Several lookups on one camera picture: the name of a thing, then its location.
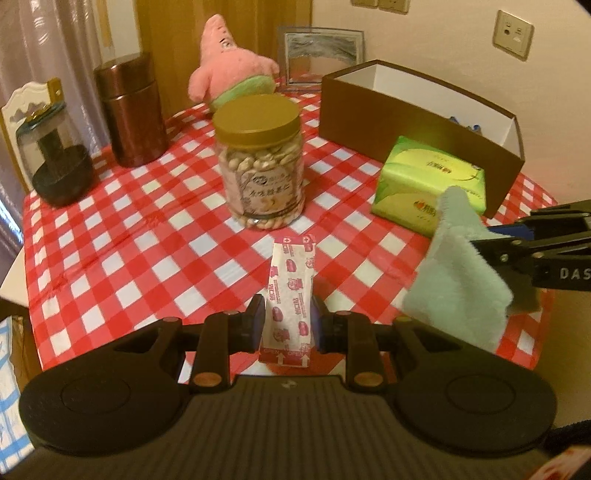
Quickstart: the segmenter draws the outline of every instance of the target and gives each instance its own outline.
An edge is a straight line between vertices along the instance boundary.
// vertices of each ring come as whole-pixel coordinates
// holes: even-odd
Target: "plastic jar of nuts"
[[[226,200],[243,226],[272,230],[304,207],[300,109],[279,95],[232,100],[213,116]]]

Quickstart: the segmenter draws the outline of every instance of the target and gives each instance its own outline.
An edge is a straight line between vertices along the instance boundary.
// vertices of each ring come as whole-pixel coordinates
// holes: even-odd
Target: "wooden door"
[[[222,14],[238,46],[277,60],[277,28],[311,25],[312,0],[136,0],[142,48],[152,52],[165,118],[192,105],[206,20]]]

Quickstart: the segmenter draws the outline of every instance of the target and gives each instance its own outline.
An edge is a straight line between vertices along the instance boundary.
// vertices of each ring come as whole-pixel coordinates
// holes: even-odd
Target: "blue plaid cloth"
[[[17,379],[10,363],[12,321],[0,322],[0,472],[5,473],[33,451],[18,414]]]

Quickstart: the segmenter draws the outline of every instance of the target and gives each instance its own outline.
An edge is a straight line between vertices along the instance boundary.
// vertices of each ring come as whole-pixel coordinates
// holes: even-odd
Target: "red and white checkered tablecloth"
[[[243,229],[225,205],[204,105],[168,122],[171,146],[128,170],[106,151],[98,180],[79,203],[54,210],[32,193],[25,202],[25,264],[31,321],[43,368],[85,353],[158,318],[199,323],[243,309],[263,292],[274,236],[312,233],[314,291],[332,310],[377,322],[399,314],[429,241],[370,213],[380,163],[318,136],[320,96],[293,95],[305,137],[306,206],[276,232]],[[490,223],[511,223],[555,201],[520,175]],[[548,326],[544,309],[511,317],[498,353],[533,367]],[[342,369],[340,355],[314,356],[306,373]],[[232,357],[232,373],[266,373],[256,355]],[[186,365],[183,375],[188,375]]]

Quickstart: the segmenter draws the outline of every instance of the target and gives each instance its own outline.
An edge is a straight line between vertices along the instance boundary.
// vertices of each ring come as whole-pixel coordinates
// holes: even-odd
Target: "plush toy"
[[[234,43],[221,15],[205,23],[201,36],[201,66],[189,79],[189,98],[206,102],[212,111],[234,98],[273,93],[279,65]]]

